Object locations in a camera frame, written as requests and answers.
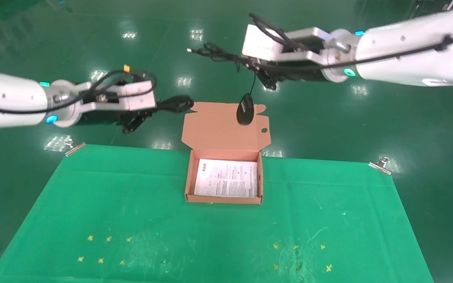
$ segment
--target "open cardboard box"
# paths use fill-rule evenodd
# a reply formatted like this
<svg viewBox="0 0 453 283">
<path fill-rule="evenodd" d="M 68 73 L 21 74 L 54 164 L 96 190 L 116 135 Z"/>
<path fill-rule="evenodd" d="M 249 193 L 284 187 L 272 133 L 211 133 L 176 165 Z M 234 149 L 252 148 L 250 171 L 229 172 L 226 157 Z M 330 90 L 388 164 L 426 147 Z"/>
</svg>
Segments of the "open cardboard box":
<svg viewBox="0 0 453 283">
<path fill-rule="evenodd" d="M 268 117 L 258 115 L 266 107 L 255 104 L 255 117 L 249 125 L 237 123 L 237 103 L 195 102 L 185 115 L 181 140 L 192 148 L 185 198 L 192 202 L 224 204 L 261 204 L 263 199 L 263 165 L 260 150 L 270 144 Z M 211 197 L 195 195 L 199 159 L 250 161 L 258 163 L 257 197 Z"/>
</svg>

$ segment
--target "box lid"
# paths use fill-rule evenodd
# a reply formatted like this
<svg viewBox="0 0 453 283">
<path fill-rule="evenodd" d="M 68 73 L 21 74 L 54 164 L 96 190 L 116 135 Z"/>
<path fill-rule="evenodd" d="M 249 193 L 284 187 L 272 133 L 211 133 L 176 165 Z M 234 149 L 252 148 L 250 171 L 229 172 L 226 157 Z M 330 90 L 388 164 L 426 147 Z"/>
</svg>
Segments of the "box lid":
<svg viewBox="0 0 453 283">
<path fill-rule="evenodd" d="M 249 125 L 237 122 L 238 103 L 195 102 L 185 115 L 181 140 L 194 150 L 259 151 L 270 144 L 268 117 L 263 104 L 255 104 Z"/>
</svg>

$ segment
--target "binder clip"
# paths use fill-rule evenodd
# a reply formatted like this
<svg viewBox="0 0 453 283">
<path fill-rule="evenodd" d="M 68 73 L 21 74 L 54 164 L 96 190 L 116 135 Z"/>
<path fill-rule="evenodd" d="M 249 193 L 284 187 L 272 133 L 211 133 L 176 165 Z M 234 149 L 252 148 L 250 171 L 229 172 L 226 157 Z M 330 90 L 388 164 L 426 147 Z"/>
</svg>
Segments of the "binder clip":
<svg viewBox="0 0 453 283">
<path fill-rule="evenodd" d="M 389 162 L 389 159 L 387 157 L 383 156 L 383 157 L 381 157 L 379 162 L 377 162 L 377 163 L 370 162 L 368 165 L 370 165 L 370 167 L 372 167 L 372 168 L 379 170 L 380 172 L 390 175 L 390 171 L 385 168 L 385 165 L 387 165 L 388 162 Z"/>
<path fill-rule="evenodd" d="M 76 145 L 75 143 L 72 142 L 72 139 L 71 138 L 68 138 L 66 141 L 65 141 L 65 144 L 70 147 L 70 150 L 68 152 L 66 152 L 66 156 L 70 156 L 71 154 L 77 152 L 79 149 L 81 149 L 82 147 L 85 146 L 85 143 L 81 143 L 79 145 Z"/>
</svg>

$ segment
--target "green tablecloth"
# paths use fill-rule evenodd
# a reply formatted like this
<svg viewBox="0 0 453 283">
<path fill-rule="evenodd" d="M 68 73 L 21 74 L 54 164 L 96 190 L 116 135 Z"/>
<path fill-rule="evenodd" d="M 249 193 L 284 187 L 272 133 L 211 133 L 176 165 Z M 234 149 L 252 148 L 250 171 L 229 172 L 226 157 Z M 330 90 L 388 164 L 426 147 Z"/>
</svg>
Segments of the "green tablecloth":
<svg viewBox="0 0 453 283">
<path fill-rule="evenodd" d="M 392 178 L 367 164 L 266 157 L 261 205 L 194 204 L 188 158 L 100 145 L 64 158 L 0 282 L 432 282 Z"/>
</svg>

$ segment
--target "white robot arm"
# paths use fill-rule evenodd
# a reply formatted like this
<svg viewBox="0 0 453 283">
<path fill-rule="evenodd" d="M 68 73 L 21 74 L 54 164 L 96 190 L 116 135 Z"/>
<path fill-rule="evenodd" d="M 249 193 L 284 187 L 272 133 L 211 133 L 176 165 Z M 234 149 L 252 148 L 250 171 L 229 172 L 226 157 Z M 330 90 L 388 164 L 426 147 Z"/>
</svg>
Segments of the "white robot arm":
<svg viewBox="0 0 453 283">
<path fill-rule="evenodd" d="M 92 87 L 92 83 L 75 85 L 58 80 L 50 86 L 42 86 L 31 79 L 0 74 L 0 109 L 15 112 L 36 109 L 50 109 L 78 97 Z M 80 100 L 55 111 L 42 113 L 16 114 L 12 111 L 0 112 L 0 127 L 18 127 L 36 125 L 41 122 L 53 123 L 58 127 L 70 127 L 79 122 L 83 113 L 90 111 L 135 111 L 156 106 L 153 91 L 133 97 L 124 97 L 151 89 L 151 81 L 144 81 L 124 86 L 111 86 L 107 92 L 118 98 L 109 101 L 106 96 L 91 98 L 92 101 Z"/>
<path fill-rule="evenodd" d="M 242 57 L 207 43 L 188 50 L 246 66 L 267 88 L 278 81 L 344 82 L 348 77 L 413 86 L 453 86 L 453 10 L 368 29 L 284 32 L 254 14 Z"/>
<path fill-rule="evenodd" d="M 118 123 L 127 134 L 156 111 L 180 113 L 193 105 L 188 96 L 157 102 L 153 94 L 157 81 L 148 72 L 115 71 L 111 75 L 119 73 L 124 75 L 122 79 L 105 86 L 100 86 L 101 81 L 73 84 L 63 79 L 45 85 L 0 74 L 0 127 L 42 122 L 63 128 L 75 124 Z M 131 83 L 124 79 L 129 74 Z"/>
</svg>

